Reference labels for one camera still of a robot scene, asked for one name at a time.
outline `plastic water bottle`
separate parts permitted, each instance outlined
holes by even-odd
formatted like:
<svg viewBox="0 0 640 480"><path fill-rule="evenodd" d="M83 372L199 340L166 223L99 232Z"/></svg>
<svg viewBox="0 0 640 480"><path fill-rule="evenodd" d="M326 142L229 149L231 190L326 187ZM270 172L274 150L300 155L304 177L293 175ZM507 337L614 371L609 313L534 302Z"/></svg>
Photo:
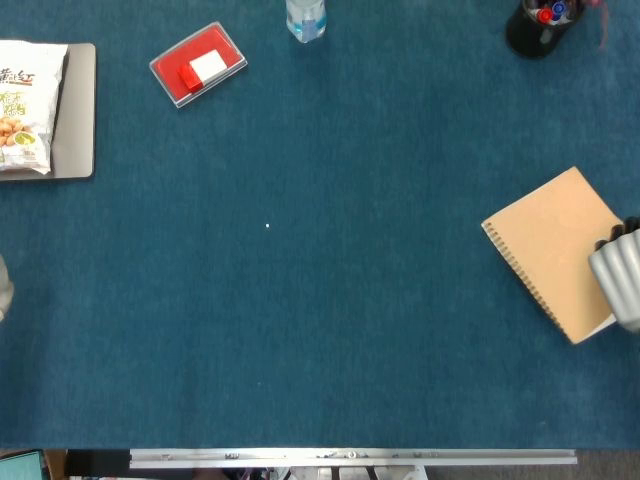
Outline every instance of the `plastic water bottle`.
<svg viewBox="0 0 640 480"><path fill-rule="evenodd" d="M287 27L302 43L319 38L327 28L324 0L286 0Z"/></svg>

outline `teal table surface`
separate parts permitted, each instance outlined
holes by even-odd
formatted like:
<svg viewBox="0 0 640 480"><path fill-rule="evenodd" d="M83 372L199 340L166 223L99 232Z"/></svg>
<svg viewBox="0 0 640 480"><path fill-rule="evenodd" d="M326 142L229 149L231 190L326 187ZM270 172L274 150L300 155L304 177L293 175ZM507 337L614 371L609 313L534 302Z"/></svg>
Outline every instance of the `teal table surface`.
<svg viewBox="0 0 640 480"><path fill-rule="evenodd" d="M0 446L640 448L638 338L572 346L480 227L572 165L640 213L640 3L542 61L515 0L329 0L307 46L284 0L6 8L98 86L94 177L0 185ZM148 63L214 20L249 66L177 110Z"/></svg>

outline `gray tray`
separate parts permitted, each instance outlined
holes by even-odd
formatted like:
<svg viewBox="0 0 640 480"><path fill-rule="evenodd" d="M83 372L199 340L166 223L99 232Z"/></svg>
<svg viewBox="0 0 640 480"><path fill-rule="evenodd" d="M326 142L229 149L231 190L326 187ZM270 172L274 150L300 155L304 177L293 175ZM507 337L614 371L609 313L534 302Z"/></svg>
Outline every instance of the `gray tray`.
<svg viewBox="0 0 640 480"><path fill-rule="evenodd" d="M62 180L93 175L96 106L96 47L69 45L67 69L61 85L58 118L51 144L51 172L0 173L0 182Z"/></svg>

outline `black cup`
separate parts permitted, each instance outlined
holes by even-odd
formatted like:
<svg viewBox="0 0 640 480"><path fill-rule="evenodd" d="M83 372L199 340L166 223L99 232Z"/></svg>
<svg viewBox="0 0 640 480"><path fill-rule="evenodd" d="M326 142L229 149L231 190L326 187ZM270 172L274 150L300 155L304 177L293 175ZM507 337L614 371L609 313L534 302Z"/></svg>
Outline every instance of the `black cup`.
<svg viewBox="0 0 640 480"><path fill-rule="evenodd" d="M578 1L576 17L563 25L545 25L535 19L522 0L507 22L507 43L520 55L542 58L549 55L572 25L582 16L584 4Z"/></svg>

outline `brown notebook cover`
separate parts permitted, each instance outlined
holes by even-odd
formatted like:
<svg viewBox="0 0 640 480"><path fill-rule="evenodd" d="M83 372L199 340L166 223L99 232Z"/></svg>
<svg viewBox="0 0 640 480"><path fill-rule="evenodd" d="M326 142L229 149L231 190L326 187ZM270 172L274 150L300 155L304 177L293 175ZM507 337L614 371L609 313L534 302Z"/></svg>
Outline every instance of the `brown notebook cover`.
<svg viewBox="0 0 640 480"><path fill-rule="evenodd" d="M578 343L614 321L588 257L618 223L572 167L482 228L547 315Z"/></svg>

